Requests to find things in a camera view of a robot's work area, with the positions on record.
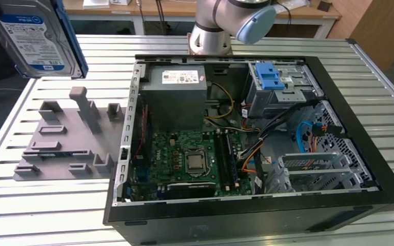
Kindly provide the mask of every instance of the sticker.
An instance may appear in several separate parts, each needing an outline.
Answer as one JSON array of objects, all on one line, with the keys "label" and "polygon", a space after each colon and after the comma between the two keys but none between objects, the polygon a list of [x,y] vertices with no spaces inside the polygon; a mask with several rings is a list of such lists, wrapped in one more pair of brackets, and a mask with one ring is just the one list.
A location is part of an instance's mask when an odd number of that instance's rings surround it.
[{"label": "sticker", "polygon": [[196,70],[192,71],[164,71],[161,73],[163,84],[197,84],[199,74]]},{"label": "sticker", "polygon": [[129,14],[129,12],[128,11],[112,11],[112,14]]},{"label": "sticker", "polygon": [[255,184],[258,185],[259,188],[262,188],[263,181],[258,178],[258,176],[255,177]]},{"label": "sticker", "polygon": [[38,70],[61,70],[65,66],[54,43],[45,37],[46,26],[34,15],[4,14],[0,23],[28,65]]},{"label": "sticker", "polygon": [[42,157],[54,157],[54,154],[38,154]]},{"label": "sticker", "polygon": [[242,109],[240,114],[242,114],[243,118],[247,118],[247,115],[248,115],[247,109]]},{"label": "sticker", "polygon": [[282,82],[292,82],[291,77],[280,77]]}]

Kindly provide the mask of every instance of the table surface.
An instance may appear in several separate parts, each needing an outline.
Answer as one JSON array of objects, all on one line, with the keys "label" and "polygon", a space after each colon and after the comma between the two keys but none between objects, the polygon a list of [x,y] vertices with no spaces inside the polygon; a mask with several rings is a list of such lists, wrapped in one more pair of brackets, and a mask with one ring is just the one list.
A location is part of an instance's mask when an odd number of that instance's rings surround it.
[{"label": "table surface", "polygon": [[[82,0],[62,0],[68,14],[128,14],[139,15],[136,1],[132,0],[129,5],[111,5],[107,9],[82,9]],[[195,16],[195,1],[188,0],[163,0],[161,8],[164,16]],[[331,6],[328,12],[316,9],[319,0],[312,0],[311,7],[300,7],[291,10],[291,18],[299,19],[339,19],[342,15]],[[157,16],[155,0],[143,0],[144,15]],[[288,13],[283,12],[276,15],[278,18],[288,18]]]},{"label": "table surface", "polygon": [[[13,169],[37,127],[42,100],[76,107],[68,93],[70,87],[84,86],[97,107],[127,105],[133,55],[185,54],[187,41],[185,37],[117,35],[78,35],[77,40],[89,64],[86,78],[32,79],[0,131],[0,245],[128,245],[101,223],[107,179],[17,182]],[[232,50],[236,55],[320,59],[394,172],[394,87],[356,47],[336,39],[266,38],[252,46],[232,40]],[[365,245],[394,244],[394,211],[377,213],[334,232],[248,238],[228,245],[347,246],[361,240]]]}]

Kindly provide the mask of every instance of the black cable on desk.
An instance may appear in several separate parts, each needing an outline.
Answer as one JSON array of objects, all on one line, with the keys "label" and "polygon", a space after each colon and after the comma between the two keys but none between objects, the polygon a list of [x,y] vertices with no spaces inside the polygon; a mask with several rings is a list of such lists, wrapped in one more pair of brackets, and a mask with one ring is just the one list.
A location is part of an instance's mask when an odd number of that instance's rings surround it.
[{"label": "black cable on desk", "polygon": [[288,31],[290,27],[291,27],[291,12],[290,12],[290,9],[283,4],[280,4],[279,2],[276,2],[276,4],[279,4],[286,9],[286,11],[288,13],[288,22],[287,22],[287,31]]},{"label": "black cable on desk", "polygon": [[159,13],[159,21],[160,21],[160,30],[161,30],[161,35],[165,35],[164,31],[164,15],[163,15],[163,8],[161,8],[161,3],[160,0],[156,0],[156,7],[157,7],[157,13]]}]

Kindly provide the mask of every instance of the yellow wire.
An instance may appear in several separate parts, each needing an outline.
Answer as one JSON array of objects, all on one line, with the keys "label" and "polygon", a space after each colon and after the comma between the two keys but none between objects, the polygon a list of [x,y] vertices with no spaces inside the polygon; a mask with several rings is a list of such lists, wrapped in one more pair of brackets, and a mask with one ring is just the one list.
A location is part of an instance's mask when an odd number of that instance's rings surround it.
[{"label": "yellow wire", "polygon": [[234,110],[234,99],[232,99],[232,96],[230,95],[230,93],[227,92],[227,90],[223,88],[223,86],[220,86],[217,83],[212,82],[212,84],[215,84],[226,93],[226,95],[230,97],[230,100],[231,100],[231,108],[228,110],[228,112],[223,115],[216,115],[216,116],[205,116],[204,119],[220,119],[226,116],[230,115],[230,113],[232,112]]}]

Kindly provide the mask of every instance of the white table leg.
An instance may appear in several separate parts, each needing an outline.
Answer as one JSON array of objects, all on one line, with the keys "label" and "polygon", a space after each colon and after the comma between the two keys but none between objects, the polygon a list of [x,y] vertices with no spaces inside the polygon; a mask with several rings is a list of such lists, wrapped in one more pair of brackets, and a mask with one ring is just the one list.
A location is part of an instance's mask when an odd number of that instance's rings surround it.
[{"label": "white table leg", "polygon": [[327,34],[332,28],[335,19],[323,19],[322,21],[323,21],[323,23],[319,26],[319,29],[314,35],[314,38],[326,38],[327,37]]},{"label": "white table leg", "polygon": [[135,35],[144,35],[144,22],[140,16],[132,16],[132,22],[135,26]]}]

